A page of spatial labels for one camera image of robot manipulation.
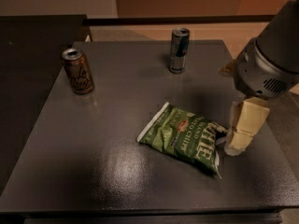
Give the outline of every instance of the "dark gray tabletop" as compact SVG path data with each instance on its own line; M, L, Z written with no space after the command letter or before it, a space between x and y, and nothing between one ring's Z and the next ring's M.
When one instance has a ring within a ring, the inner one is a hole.
M85 15L0 17L0 196Z
M1 212L186 214L299 206L299 185L265 124L248 150L228 157L222 179L139 145L166 102L228 125L234 82L221 41L190 44L183 74L168 71L169 42L76 43L95 90L72 92L59 74L0 198Z

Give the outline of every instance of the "energy drink can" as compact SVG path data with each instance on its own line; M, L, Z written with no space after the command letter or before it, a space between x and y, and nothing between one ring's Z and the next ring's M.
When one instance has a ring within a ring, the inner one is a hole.
M189 37L190 31L187 28L172 31L169 70L173 73L181 73L185 69Z
M64 70L74 93L86 94L93 90L93 77L87 58L81 49L67 49L63 52Z

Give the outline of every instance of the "green chip bag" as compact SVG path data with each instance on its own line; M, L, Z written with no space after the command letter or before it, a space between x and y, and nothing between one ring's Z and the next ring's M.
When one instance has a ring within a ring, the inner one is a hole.
M218 175L216 139L227 134L220 124L165 103L137 137L137 142L193 163L205 173Z

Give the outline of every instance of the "table surface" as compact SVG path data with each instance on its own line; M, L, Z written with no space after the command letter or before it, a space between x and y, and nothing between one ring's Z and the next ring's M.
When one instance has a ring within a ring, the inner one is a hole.
M168 101L228 126L234 82L218 69L222 41L193 41L186 71L168 71L169 42L75 43L95 90L72 92L62 69L0 198L0 212L191 214L299 206L299 185L265 124L248 150L228 157L222 179L139 145Z
M85 19L0 17L0 196L59 74L59 52L72 46Z

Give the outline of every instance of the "soda can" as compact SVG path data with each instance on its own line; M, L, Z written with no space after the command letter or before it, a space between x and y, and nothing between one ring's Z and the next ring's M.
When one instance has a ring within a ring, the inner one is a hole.
M169 70L173 73L181 73L185 69L189 37L190 31L187 28L172 31Z
M64 70L74 93L86 94L93 90L93 77L87 58L81 49L67 49L63 52Z

